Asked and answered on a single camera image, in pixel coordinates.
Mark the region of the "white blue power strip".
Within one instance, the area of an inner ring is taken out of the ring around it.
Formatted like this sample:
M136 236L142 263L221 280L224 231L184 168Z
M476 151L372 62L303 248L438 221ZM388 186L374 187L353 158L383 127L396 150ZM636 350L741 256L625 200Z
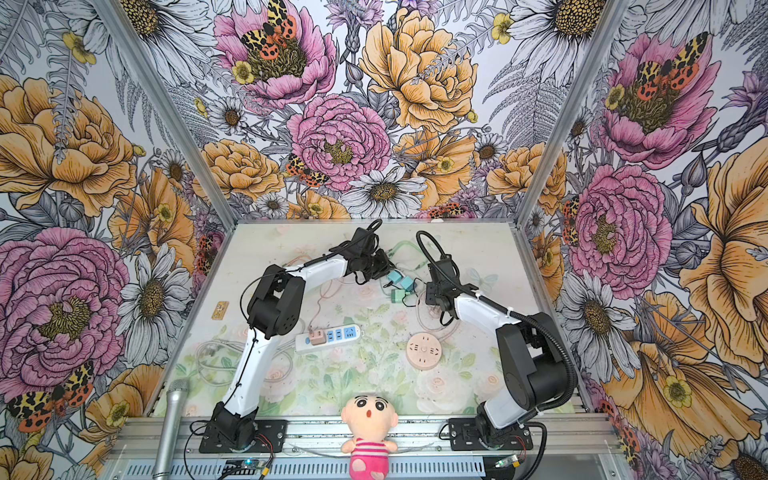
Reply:
M325 349L343 347L357 342L362 337L362 330L356 324L343 325L339 327L324 328L328 341L319 346L309 345L307 343L308 333L298 334L295 337L295 350L298 354L308 354L310 352L321 351Z

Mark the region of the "pink charger plug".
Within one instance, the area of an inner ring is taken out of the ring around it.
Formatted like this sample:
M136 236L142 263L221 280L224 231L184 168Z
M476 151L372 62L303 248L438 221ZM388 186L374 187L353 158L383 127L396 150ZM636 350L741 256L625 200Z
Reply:
M307 336L307 343L313 346L323 345L328 341L327 333L323 329L310 330Z

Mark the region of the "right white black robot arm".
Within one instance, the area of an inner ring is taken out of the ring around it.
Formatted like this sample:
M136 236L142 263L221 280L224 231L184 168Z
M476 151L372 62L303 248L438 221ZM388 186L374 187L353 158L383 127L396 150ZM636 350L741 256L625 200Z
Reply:
M529 479L541 465L548 440L546 425L536 417L571 400L578 385L574 362L549 315L519 313L463 284L453 257L429 232L419 230L416 242L431 275L425 303L440 309L440 323L472 324L497 342L504 385L478 405L470 434L490 451L513 440L529 448L523 437L532 428L539 430L537 454L521 475Z

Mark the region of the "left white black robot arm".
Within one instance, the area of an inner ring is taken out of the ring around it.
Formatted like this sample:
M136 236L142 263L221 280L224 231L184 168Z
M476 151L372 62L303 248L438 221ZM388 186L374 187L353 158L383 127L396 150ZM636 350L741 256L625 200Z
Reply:
M256 441L261 390L283 337L300 319L304 294L327 282L353 276L359 284L378 280L394 269L379 246L376 219L359 227L323 255L301 265L272 264L254 282L244 310L249 332L234 379L205 426L200 451L206 454L246 452Z

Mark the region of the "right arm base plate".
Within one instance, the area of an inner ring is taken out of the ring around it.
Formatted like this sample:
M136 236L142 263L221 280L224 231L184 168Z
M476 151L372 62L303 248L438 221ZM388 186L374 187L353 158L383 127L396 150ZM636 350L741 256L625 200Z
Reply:
M453 451L522 451L533 448L533 439L527 428L512 424L499 429L480 417L449 419L448 436Z

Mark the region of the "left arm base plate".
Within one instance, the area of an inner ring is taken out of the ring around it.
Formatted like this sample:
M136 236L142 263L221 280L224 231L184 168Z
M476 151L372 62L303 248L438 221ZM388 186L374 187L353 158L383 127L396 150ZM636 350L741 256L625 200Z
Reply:
M280 453L288 427L287 420L246 419L210 422L199 451L203 454Z

